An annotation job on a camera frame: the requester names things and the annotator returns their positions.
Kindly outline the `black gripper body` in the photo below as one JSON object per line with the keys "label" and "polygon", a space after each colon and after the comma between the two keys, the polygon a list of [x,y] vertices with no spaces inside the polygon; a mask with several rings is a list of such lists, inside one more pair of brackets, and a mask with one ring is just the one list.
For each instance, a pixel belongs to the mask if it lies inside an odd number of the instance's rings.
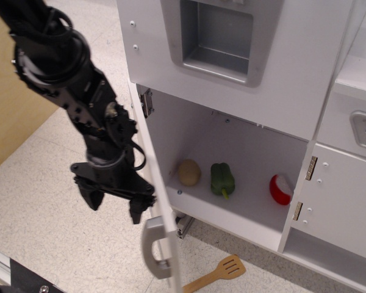
{"label": "black gripper body", "polygon": [[113,161],[75,163],[71,166],[74,181],[94,185],[104,194],[127,200],[140,199],[153,205],[156,198],[153,186],[145,181],[134,166],[133,152],[125,152]]}

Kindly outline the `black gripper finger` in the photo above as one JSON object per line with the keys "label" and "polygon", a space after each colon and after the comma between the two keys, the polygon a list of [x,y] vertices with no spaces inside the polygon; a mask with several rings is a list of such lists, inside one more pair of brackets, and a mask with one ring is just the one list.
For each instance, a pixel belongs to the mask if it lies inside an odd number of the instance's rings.
{"label": "black gripper finger", "polygon": [[80,182],[78,186],[80,193],[88,206],[92,210],[97,211],[103,201],[104,192],[100,191],[94,185],[89,185],[83,182]]}
{"label": "black gripper finger", "polygon": [[148,206],[148,202],[144,200],[135,198],[129,201],[129,213],[134,225],[138,225],[140,223],[142,213],[147,210]]}

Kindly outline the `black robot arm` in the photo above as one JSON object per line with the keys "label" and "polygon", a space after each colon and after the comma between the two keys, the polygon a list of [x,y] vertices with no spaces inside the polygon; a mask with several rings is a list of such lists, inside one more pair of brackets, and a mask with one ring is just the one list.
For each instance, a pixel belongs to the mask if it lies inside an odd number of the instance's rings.
{"label": "black robot arm", "polygon": [[43,1],[0,1],[0,17],[15,41],[18,77],[64,109],[84,138],[87,160],[71,171],[85,202],[97,210],[105,194],[127,199],[132,221],[139,223],[155,197],[135,164],[136,123],[94,66],[86,39],[62,11]]}

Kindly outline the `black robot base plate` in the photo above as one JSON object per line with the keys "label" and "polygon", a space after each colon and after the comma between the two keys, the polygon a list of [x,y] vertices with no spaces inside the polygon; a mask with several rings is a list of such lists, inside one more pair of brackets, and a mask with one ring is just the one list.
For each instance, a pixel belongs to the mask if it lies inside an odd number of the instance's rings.
{"label": "black robot base plate", "polygon": [[0,292],[64,292],[11,258],[8,264],[0,262],[0,281]]}

